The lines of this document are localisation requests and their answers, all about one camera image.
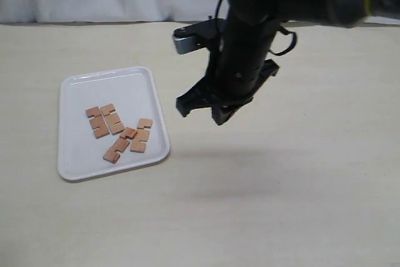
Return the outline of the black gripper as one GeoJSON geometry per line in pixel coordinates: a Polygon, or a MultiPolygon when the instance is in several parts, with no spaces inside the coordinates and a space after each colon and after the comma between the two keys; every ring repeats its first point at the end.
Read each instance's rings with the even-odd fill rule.
{"type": "Polygon", "coordinates": [[[280,21],[251,26],[238,19],[210,19],[205,24],[211,38],[206,75],[176,98],[176,109],[185,118],[192,110],[211,108],[220,126],[253,100],[267,78],[264,62],[280,21]]]}

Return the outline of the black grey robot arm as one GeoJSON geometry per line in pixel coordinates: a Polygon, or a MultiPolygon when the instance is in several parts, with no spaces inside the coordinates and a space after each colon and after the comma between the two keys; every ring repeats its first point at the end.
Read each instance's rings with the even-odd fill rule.
{"type": "Polygon", "coordinates": [[[209,108],[218,125],[250,103],[259,88],[279,71],[271,59],[277,33],[289,34],[288,21],[353,28],[365,18],[397,19],[399,0],[221,0],[225,18],[218,14],[173,32],[176,51],[187,54],[205,48],[209,61],[205,75],[176,100],[187,116],[209,108]]]}

